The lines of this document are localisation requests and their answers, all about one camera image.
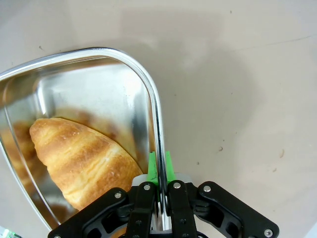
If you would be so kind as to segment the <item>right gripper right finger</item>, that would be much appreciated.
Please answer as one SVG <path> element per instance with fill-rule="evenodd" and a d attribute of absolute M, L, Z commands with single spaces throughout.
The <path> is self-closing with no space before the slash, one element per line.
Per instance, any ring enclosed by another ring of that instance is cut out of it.
<path fill-rule="evenodd" d="M 195 218 L 212 225 L 225 238 L 278 238 L 276 223 L 212 181 L 194 186 L 179 179 L 166 152 L 167 202 L 173 238 L 206 238 Z"/>

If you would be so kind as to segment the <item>golden croissant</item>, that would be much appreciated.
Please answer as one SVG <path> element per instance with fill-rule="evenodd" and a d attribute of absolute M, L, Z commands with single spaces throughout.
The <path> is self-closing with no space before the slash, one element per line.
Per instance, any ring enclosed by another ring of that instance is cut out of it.
<path fill-rule="evenodd" d="M 85 125 L 37 119 L 29 132 L 51 179 L 79 211 L 114 187 L 128 191 L 134 177 L 143 173 L 118 143 Z"/>

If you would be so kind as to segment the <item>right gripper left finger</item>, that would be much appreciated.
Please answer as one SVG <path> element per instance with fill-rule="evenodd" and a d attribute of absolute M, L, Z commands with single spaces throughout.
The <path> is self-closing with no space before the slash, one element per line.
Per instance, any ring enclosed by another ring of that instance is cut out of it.
<path fill-rule="evenodd" d="M 129 191 L 115 187 L 48 234 L 48 238 L 149 238 L 158 193 L 156 155 L 149 154 L 148 174 L 135 177 Z"/>

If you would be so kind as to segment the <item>rectangular steel container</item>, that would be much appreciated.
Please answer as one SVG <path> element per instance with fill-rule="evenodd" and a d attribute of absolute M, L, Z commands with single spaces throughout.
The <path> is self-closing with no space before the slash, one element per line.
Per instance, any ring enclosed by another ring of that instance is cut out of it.
<path fill-rule="evenodd" d="M 116 141 L 147 171 L 149 154 L 165 172 L 159 94 L 149 73 L 125 52 L 87 48 L 58 53 L 0 73 L 0 155 L 25 202 L 47 231 L 75 214 L 31 145 L 39 118 L 64 118 Z"/>

